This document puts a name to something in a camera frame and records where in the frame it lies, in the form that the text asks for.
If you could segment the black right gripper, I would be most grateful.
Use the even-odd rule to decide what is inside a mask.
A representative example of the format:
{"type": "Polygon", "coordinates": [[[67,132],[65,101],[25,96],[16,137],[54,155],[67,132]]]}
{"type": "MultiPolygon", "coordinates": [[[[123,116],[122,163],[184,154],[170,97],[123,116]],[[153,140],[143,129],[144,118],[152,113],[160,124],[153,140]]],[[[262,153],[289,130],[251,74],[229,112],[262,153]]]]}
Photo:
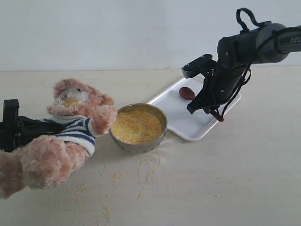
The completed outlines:
{"type": "Polygon", "coordinates": [[[230,99],[235,87],[235,75],[231,69],[225,68],[221,61],[211,63],[211,67],[201,70],[204,76],[202,90],[187,105],[189,113],[204,110],[209,113],[209,108],[219,107],[230,99]]]}

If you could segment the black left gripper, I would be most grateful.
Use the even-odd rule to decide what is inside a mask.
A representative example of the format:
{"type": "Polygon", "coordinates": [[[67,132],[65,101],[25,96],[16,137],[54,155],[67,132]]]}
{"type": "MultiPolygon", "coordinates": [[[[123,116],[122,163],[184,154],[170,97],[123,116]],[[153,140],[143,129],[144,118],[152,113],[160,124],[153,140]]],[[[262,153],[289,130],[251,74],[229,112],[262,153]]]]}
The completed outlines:
{"type": "Polygon", "coordinates": [[[25,146],[41,135],[58,134],[65,126],[55,122],[43,122],[18,116],[17,99],[3,101],[2,122],[0,123],[0,148],[12,152],[17,146],[25,146]]]}

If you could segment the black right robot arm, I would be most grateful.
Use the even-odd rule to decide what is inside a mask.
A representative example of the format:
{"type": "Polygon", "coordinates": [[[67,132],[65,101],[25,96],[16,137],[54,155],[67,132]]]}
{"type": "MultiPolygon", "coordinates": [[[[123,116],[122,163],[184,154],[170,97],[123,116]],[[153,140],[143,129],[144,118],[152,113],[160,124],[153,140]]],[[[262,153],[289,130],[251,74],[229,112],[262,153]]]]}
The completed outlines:
{"type": "Polygon", "coordinates": [[[228,107],[241,87],[248,83],[250,66],[283,61],[291,52],[301,50],[301,28],[266,24],[261,28],[241,31],[223,37],[217,46],[218,59],[204,54],[182,67],[185,78],[198,74],[205,80],[196,98],[187,105],[190,113],[202,109],[206,114],[228,107]]]}

